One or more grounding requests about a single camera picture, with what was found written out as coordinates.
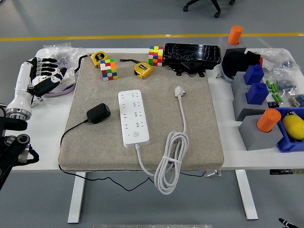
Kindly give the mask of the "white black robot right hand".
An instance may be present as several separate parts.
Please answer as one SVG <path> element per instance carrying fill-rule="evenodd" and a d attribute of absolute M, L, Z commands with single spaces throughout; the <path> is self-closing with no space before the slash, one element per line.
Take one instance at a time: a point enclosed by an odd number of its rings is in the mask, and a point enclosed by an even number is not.
<path fill-rule="evenodd" d="M 279 218 L 278 220 L 287 228 L 298 228 L 296 225 L 288 222 L 287 220 L 284 220 L 283 218 Z"/>

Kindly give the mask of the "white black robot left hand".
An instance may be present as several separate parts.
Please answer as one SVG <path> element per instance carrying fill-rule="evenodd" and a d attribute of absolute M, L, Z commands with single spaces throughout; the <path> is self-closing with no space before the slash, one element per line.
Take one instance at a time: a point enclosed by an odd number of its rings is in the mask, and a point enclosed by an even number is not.
<path fill-rule="evenodd" d="M 15 96 L 6 108 L 6 115 L 26 113 L 30 116 L 32 97 L 40 97 L 55 89 L 66 72 L 67 68 L 60 68 L 53 58 L 34 57 L 25 61 L 20 67 Z"/>

